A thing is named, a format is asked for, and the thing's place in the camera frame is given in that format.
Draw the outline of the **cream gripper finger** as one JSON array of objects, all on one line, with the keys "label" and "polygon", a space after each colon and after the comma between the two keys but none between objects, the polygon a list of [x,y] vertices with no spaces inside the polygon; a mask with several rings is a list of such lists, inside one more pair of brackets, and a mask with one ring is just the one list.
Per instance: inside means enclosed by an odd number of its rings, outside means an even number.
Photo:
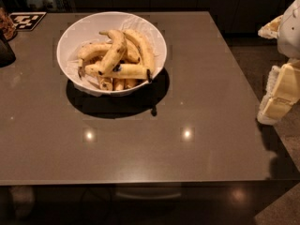
[{"label": "cream gripper finger", "polygon": [[281,120],[300,99],[300,60],[290,59],[281,67],[272,66],[257,120],[273,126]]},{"label": "cream gripper finger", "polygon": [[271,22],[264,25],[258,31],[258,35],[262,38],[267,38],[267,39],[277,38],[281,20],[282,20],[282,15],[277,16]]}]

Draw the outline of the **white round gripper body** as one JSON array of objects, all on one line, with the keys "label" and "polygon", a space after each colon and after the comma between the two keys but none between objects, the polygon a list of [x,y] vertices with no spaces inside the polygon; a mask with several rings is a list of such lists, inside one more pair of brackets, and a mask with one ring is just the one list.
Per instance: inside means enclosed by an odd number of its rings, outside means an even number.
[{"label": "white round gripper body", "polygon": [[289,58],[300,59],[300,0],[294,0],[283,13],[277,49]]}]

